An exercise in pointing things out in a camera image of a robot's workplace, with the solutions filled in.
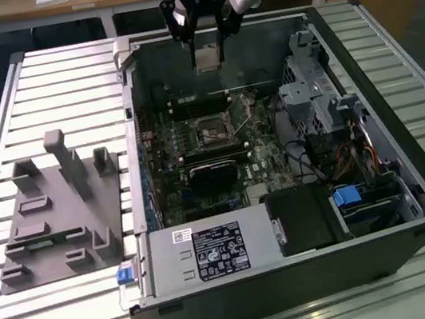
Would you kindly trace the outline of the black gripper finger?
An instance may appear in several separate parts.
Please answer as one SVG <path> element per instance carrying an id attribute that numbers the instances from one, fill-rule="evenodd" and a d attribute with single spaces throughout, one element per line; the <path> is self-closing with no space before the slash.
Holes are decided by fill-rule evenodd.
<path id="1" fill-rule="evenodd" d="M 176 1 L 180 2 L 185 9 L 184 23 L 179 24 L 174 17 Z M 194 46 L 194 34 L 197 28 L 197 2 L 196 0 L 159 0 L 159 8 L 162 12 L 166 26 L 175 41 L 180 41 L 189 46 L 191 67 L 196 67 L 196 51 Z"/>
<path id="2" fill-rule="evenodd" d="M 224 41 L 237 34 L 243 21 L 243 14 L 237 13 L 233 7 L 228 6 L 228 0 L 214 0 L 214 18 L 217 28 L 217 46 L 220 62 L 224 61 Z"/>

